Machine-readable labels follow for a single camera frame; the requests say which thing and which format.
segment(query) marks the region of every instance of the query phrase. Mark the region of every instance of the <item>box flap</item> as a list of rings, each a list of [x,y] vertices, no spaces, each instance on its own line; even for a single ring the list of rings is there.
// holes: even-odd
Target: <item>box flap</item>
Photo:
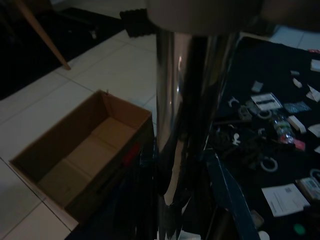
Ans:
[[[119,150],[129,141],[135,132],[134,128],[112,117],[108,117],[92,131],[92,134]]]
[[[38,183],[39,187],[60,206],[70,203],[90,182],[90,178],[65,159]]]
[[[93,178],[117,152],[115,147],[90,135],[66,159]]]
[[[111,117],[134,129],[140,128],[152,114],[142,107],[105,92],[102,92],[102,99]]]

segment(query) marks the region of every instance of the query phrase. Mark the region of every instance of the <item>wooden chair leg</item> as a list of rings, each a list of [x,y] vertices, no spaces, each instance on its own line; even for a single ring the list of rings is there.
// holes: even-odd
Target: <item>wooden chair leg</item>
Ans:
[[[38,20],[35,18],[34,14],[27,7],[27,5],[23,2],[23,0],[14,0],[15,5],[21,11],[24,18],[28,21],[28,23],[33,27],[36,33],[42,38],[45,44],[50,48],[56,58],[64,65],[67,70],[70,70],[70,66],[68,65],[65,58],[61,55],[55,44],[51,41],[50,37],[40,25]]]

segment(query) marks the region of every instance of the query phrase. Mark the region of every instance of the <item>floor tile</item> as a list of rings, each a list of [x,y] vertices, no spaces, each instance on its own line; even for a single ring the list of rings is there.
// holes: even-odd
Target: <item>floor tile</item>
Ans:
[[[64,69],[64,67],[59,67],[55,71],[69,79],[73,79],[80,73],[87,70],[93,64],[103,59],[108,54],[121,48],[124,44],[125,43],[112,38],[107,39],[106,41],[91,48],[90,50],[83,53],[82,55],[69,61],[68,63],[69,63],[69,66],[71,67],[71,70],[66,70]]]
[[[145,109],[148,109],[152,112],[152,122],[157,123],[157,96],[154,95],[144,106]]]
[[[297,48],[304,32],[289,28],[286,26],[281,26],[269,41],[276,44],[283,44],[288,47]]]
[[[4,240],[64,240],[70,231],[41,203]]]
[[[45,200],[46,195],[44,195],[39,188],[37,188],[37,187],[34,186],[34,185],[29,184],[29,182],[26,181],[18,172],[16,172],[15,169],[13,169],[10,164],[8,164],[8,166],[9,166],[9,168],[11,168],[12,171],[14,171],[14,172],[18,175],[18,177],[21,179],[21,181],[23,181],[24,184],[25,184],[29,189],[31,189],[31,191],[32,191],[41,201]]]
[[[156,35],[145,35],[139,37],[129,37],[126,30],[119,32],[113,36],[114,39],[131,44],[135,47],[156,52]]]
[[[320,33],[305,32],[298,48],[320,50]]]
[[[92,94],[68,82],[0,125],[0,157],[8,162]]]
[[[0,239],[40,202],[40,199],[0,160]]]
[[[0,101],[0,124],[27,108],[68,80],[54,72],[38,79],[20,91]]]
[[[125,45],[73,81],[96,91],[111,94],[143,106],[156,94],[156,54]]]
[[[78,225],[78,222],[73,217],[57,206],[52,200],[47,198],[44,200],[44,204],[69,228],[69,230],[72,231]]]

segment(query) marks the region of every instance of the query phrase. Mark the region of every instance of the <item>small package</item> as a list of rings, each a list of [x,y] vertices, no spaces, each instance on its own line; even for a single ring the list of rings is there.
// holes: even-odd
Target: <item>small package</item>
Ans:
[[[304,101],[299,101],[296,103],[285,103],[285,104],[283,104],[283,107],[290,114],[296,114],[296,113],[311,110],[311,108],[307,104],[305,104]]]
[[[280,101],[271,92],[251,96],[251,99],[261,111],[282,108],[282,104],[280,103]]]

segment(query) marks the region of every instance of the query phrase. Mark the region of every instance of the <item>white ring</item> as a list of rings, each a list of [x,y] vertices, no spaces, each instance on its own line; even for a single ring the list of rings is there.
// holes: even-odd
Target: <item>white ring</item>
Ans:
[[[274,167],[273,168],[266,168],[266,166],[264,165],[264,161],[269,161],[269,162],[272,162],[274,164]],[[263,170],[265,170],[266,172],[268,173],[274,173],[275,171],[278,170],[278,163],[276,160],[274,160],[272,157],[267,157],[265,156],[263,158],[263,160],[260,162],[260,165],[261,165],[261,168]]]
[[[268,112],[268,115],[267,115],[267,116],[262,116],[262,115],[261,115],[261,112]],[[266,119],[271,118],[272,112],[271,112],[270,110],[268,110],[268,111],[260,111],[260,112],[258,112],[257,116],[258,116],[260,119],[266,120]]]

